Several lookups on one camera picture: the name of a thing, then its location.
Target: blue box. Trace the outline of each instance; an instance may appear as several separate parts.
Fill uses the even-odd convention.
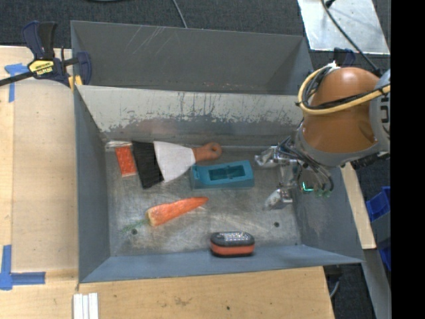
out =
[[[387,214],[391,210],[390,204],[390,191],[391,188],[382,187],[381,192],[372,197],[371,200],[366,202],[367,212],[371,221],[377,220],[379,217]],[[382,262],[387,269],[391,271],[391,244],[379,250]]]

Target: blue tape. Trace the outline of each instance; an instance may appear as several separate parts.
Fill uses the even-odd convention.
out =
[[[13,286],[24,284],[45,284],[46,272],[11,273],[12,246],[3,246],[1,259],[0,289],[11,290]]]
[[[28,72],[28,68],[25,65],[19,64],[12,64],[12,65],[6,65],[5,70],[11,75],[15,76],[16,74],[26,73]],[[13,102],[15,100],[15,83],[11,83],[9,87],[9,103]]]

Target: carrot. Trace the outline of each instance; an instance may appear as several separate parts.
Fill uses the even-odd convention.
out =
[[[188,211],[191,211],[208,201],[208,197],[189,197],[172,203],[162,203],[149,208],[145,216],[153,227],[162,225]]]

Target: wooden board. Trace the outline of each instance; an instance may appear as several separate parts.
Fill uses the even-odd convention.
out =
[[[32,59],[26,47],[0,47],[2,70]],[[6,175],[1,179],[0,221],[13,218],[11,234],[8,226],[9,237],[1,243],[12,244],[12,271],[77,268],[72,92],[59,82],[28,78],[15,83],[14,102],[6,99],[9,86],[3,86],[1,93],[5,104],[0,111],[5,137],[1,171]]]
[[[371,227],[371,221],[367,214],[365,200],[357,179],[356,171],[351,164],[341,168],[341,174],[344,179],[347,195],[350,201],[351,210],[353,211],[354,221],[356,223],[357,232],[361,246],[363,249],[375,249],[377,244]]]
[[[321,267],[81,284],[49,278],[0,293],[0,318],[70,318],[72,295],[98,293],[100,318],[334,318]]]

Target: black and orange object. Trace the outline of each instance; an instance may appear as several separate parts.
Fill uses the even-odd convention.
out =
[[[210,248],[219,257],[243,257],[254,252],[254,237],[246,231],[215,232],[210,237]]]

